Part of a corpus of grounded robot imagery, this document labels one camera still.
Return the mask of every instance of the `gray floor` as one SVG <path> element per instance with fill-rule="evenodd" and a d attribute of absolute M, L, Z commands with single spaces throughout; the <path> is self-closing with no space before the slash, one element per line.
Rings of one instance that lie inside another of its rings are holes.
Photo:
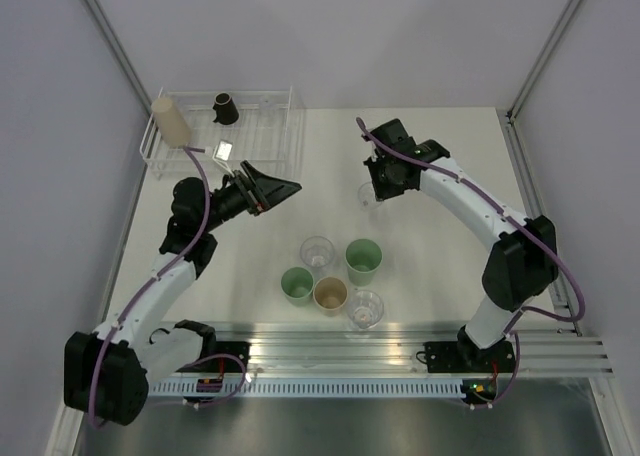
<path fill-rule="evenodd" d="M 493 410 L 438 400 L 238 399 L 87 429 L 79 455 L 609 455 L 586 382 L 518 381 Z"/>

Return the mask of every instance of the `white table surface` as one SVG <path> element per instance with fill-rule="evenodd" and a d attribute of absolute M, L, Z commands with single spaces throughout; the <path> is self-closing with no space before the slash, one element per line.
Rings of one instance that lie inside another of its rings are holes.
<path fill-rule="evenodd" d="M 357 238 L 378 242 L 383 264 L 369 286 L 385 302 L 379 329 L 416 323 L 457 327 L 470 319 L 483 297 L 481 275 L 487 253 L 475 236 L 439 203 L 417 191 L 365 212 L 357 190 L 369 181 L 362 162 L 371 147 L 355 123 L 369 127 L 400 118 L 417 143 L 435 139 L 465 171 L 492 194 L 523 211 L 503 135 L 493 108 L 308 110 L 302 191 L 259 217 L 242 214 L 214 231 L 218 248 L 200 279 L 179 298 L 166 321 L 193 319 L 220 323 L 288 323 L 338 328 L 346 316 L 327 318 L 312 304 L 292 306 L 282 295 L 280 277 L 302 266 L 298 253 L 309 236 L 329 238 L 336 248 L 334 275 L 343 277 L 344 251 Z M 110 303 L 118 311 L 149 277 L 171 216 L 171 192 L 184 177 L 147 174 Z M 211 188 L 220 175 L 210 175 Z M 548 292 L 534 301 L 553 309 Z M 528 313 L 524 327 L 547 328 Z"/>

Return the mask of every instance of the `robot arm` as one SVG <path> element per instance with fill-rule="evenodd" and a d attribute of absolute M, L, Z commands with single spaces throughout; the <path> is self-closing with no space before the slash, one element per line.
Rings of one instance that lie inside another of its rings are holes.
<path fill-rule="evenodd" d="M 111 313 L 91 334 L 76 332 L 65 346 L 67 406 L 88 411 L 91 379 L 94 370 L 99 370 L 96 415 L 129 424 L 142 410 L 151 385 L 184 365 L 215 353 L 212 327 L 185 320 L 173 328 L 158 330 L 162 318 L 209 264 L 217 246 L 209 231 L 244 211 L 255 216 L 262 214 L 301 189 L 297 183 L 260 173 L 246 161 L 241 166 L 244 172 L 225 175 L 222 187 L 210 193 L 208 215 L 204 214 L 204 185 L 200 179 L 187 178 L 176 184 L 171 204 L 173 216 L 151 271 L 153 284 L 121 324 L 118 320 L 122 309 Z M 162 271 L 189 247 L 205 217 L 206 231 L 197 243 L 171 269 Z M 98 354 L 113 330 L 116 332 L 100 368 L 96 369 Z"/>
<path fill-rule="evenodd" d="M 451 158 L 449 151 L 436 141 L 416 144 L 398 119 L 370 132 L 379 142 L 412 159 L 434 163 L 458 178 L 423 169 L 375 147 L 364 164 L 380 201 L 414 189 L 435 198 L 482 242 L 489 259 L 482 276 L 485 297 L 476 314 L 458 334 L 458 350 L 465 361 L 473 362 L 504 337 L 514 313 L 530 298 L 540 294 L 558 276 L 557 266 L 520 231 L 504 220 L 504 215 L 480 195 L 460 184 L 460 178 L 480 187 Z M 499 202 L 506 214 L 556 251 L 555 228 L 544 216 L 529 219 Z"/>

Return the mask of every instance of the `black mug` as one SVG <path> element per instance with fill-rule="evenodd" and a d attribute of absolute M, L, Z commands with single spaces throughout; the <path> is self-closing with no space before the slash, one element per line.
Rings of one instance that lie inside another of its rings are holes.
<path fill-rule="evenodd" d="M 220 93 L 216 96 L 213 110 L 216 112 L 216 119 L 213 122 L 225 126 L 235 123 L 240 117 L 238 108 L 229 93 Z"/>

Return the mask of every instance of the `wire rack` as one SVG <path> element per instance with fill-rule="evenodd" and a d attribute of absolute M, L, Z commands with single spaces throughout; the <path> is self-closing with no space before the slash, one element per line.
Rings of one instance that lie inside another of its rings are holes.
<path fill-rule="evenodd" d="M 161 91 L 172 98 L 191 127 L 190 146 L 232 145 L 227 163 L 239 169 L 247 160 L 259 171 L 285 179 L 298 179 L 302 163 L 304 107 L 293 88 L 289 91 L 226 91 L 231 94 L 240 117 L 229 126 L 214 123 L 216 92 Z M 160 135 L 153 117 L 145 130 L 140 154 L 157 178 L 166 174 L 191 174 L 193 164 L 180 148 L 170 148 Z M 207 173 L 220 171 L 204 156 L 199 158 Z"/>

